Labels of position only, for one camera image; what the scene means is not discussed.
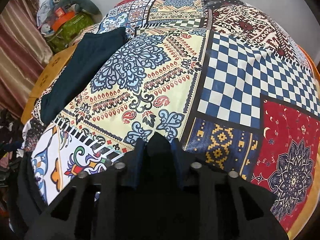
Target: crescent moon motif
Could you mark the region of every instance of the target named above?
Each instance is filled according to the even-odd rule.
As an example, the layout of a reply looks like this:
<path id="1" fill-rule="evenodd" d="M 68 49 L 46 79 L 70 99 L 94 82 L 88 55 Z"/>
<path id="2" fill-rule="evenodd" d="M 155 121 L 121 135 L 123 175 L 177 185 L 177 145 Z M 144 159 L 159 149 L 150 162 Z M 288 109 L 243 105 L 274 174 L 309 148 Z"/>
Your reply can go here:
<path id="1" fill-rule="evenodd" d="M 264 138 L 266 138 L 266 131 L 268 131 L 268 130 L 270 130 L 269 127 L 266 127 L 266 128 L 263 130 L 263 136 L 264 136 Z"/>

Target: blue and white checkered pattern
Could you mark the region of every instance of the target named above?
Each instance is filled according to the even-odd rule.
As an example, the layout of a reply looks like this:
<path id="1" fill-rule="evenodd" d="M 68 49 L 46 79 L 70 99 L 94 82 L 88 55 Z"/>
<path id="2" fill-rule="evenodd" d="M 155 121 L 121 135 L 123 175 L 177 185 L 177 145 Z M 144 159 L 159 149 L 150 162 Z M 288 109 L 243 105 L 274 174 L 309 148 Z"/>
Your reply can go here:
<path id="1" fill-rule="evenodd" d="M 308 71 L 281 60 L 269 49 L 214 33 L 198 111 L 259 128 L 260 93 L 319 116 L 319 99 Z"/>

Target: brown curtain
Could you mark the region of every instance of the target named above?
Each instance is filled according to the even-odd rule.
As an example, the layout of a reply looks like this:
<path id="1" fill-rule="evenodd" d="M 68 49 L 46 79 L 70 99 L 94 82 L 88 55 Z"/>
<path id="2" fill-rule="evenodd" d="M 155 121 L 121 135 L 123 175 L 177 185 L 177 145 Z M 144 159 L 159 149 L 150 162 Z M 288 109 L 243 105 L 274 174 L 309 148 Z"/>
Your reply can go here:
<path id="1" fill-rule="evenodd" d="M 39 0 L 10 0 L 0 14 L 0 108 L 21 117 L 52 52 L 36 28 Z"/>

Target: patterned blanket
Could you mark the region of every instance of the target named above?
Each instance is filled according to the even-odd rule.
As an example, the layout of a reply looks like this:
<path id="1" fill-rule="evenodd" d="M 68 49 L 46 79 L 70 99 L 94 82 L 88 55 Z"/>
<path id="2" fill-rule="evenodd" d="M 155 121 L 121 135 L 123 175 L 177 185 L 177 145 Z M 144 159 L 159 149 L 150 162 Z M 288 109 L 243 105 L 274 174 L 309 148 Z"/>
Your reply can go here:
<path id="1" fill-rule="evenodd" d="M 239 0 L 125 0 L 88 32 L 120 26 L 127 43 L 44 133 L 31 120 L 44 201 L 158 132 L 275 193 L 271 212 L 293 239 L 320 192 L 320 91 L 298 45 Z"/>

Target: green bag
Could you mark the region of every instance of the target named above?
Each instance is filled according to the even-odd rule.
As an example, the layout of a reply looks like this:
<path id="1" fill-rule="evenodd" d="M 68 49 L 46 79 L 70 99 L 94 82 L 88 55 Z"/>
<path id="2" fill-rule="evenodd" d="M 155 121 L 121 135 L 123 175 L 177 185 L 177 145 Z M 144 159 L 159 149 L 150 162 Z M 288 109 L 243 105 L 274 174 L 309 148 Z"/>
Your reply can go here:
<path id="1" fill-rule="evenodd" d="M 58 53 L 68 47 L 68 44 L 75 38 L 79 32 L 93 25 L 93 20 L 89 14 L 79 12 L 72 19 L 65 22 L 52 35 L 45 36 L 45 40 L 54 53 Z"/>

